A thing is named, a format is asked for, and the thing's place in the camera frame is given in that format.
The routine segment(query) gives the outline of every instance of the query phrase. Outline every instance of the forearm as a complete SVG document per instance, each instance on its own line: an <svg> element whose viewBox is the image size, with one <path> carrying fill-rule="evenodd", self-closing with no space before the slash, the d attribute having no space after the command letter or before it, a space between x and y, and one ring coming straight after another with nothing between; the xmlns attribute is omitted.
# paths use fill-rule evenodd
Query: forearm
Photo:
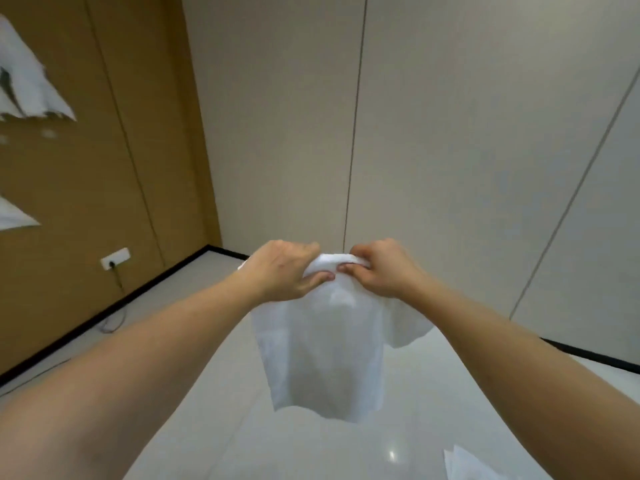
<svg viewBox="0 0 640 480"><path fill-rule="evenodd" d="M74 359L3 411L0 472L121 478L256 304L233 275Z"/></svg>
<svg viewBox="0 0 640 480"><path fill-rule="evenodd" d="M533 333L425 278L409 298L556 480L640 478L640 406Z"/></svg>

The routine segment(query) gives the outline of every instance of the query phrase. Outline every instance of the hand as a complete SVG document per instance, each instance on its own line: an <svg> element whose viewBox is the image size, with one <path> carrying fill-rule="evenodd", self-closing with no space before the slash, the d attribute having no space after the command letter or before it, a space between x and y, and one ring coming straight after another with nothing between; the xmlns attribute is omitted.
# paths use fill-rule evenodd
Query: hand
<svg viewBox="0 0 640 480"><path fill-rule="evenodd" d="M371 268L341 264L338 271L353 276L364 288L380 296L407 302L420 284L429 279L394 239L356 244L351 248L351 254L368 260Z"/></svg>
<svg viewBox="0 0 640 480"><path fill-rule="evenodd" d="M260 303L302 298L335 275L319 271L302 277L309 263L320 255L320 245L269 241L236 273L254 287Z"/></svg>

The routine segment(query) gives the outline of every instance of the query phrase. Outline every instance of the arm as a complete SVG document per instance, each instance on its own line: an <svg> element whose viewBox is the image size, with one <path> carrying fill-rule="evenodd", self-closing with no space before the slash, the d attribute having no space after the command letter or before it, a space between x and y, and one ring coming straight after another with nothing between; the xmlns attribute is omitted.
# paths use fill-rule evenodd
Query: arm
<svg viewBox="0 0 640 480"><path fill-rule="evenodd" d="M169 418L222 341L265 301L299 298L320 252L272 241L221 283L115 334L0 414L0 478L118 479Z"/></svg>
<svg viewBox="0 0 640 480"><path fill-rule="evenodd" d="M395 241L357 245L365 288L427 316L524 448L556 480L640 478L640 406L535 334L444 286Z"/></svg>

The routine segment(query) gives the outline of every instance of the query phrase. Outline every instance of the floor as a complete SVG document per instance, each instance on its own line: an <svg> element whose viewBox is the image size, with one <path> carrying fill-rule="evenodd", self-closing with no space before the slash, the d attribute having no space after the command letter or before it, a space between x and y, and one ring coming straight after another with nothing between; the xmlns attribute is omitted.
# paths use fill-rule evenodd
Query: floor
<svg viewBox="0 0 640 480"><path fill-rule="evenodd" d="M127 324L219 281L239 263L213 252L201 256L128 305ZM120 313L109 320L117 323ZM102 339L97 330L85 333L0 388L0 395ZM640 402L640 376L577 360ZM385 391L382 409L359 425L320 419L300 408L274 413L247 317L126 478L445 480L442 450L453 444L514 478L549 478L500 420L439 331L403 349L385 351ZM0 398L0 408L12 395Z"/></svg>

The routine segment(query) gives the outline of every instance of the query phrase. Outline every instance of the electrical outlet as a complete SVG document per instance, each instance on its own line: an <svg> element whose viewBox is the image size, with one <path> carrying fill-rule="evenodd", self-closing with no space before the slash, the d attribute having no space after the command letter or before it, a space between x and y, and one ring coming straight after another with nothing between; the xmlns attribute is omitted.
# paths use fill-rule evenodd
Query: electrical outlet
<svg viewBox="0 0 640 480"><path fill-rule="evenodd" d="M107 257L100 259L100 264L103 268L105 268L105 270L108 271L111 269L111 266L109 266L110 262L114 263L117 266L130 257L131 253L129 252L129 248L123 248L119 251L114 252L113 254L109 254Z"/></svg>

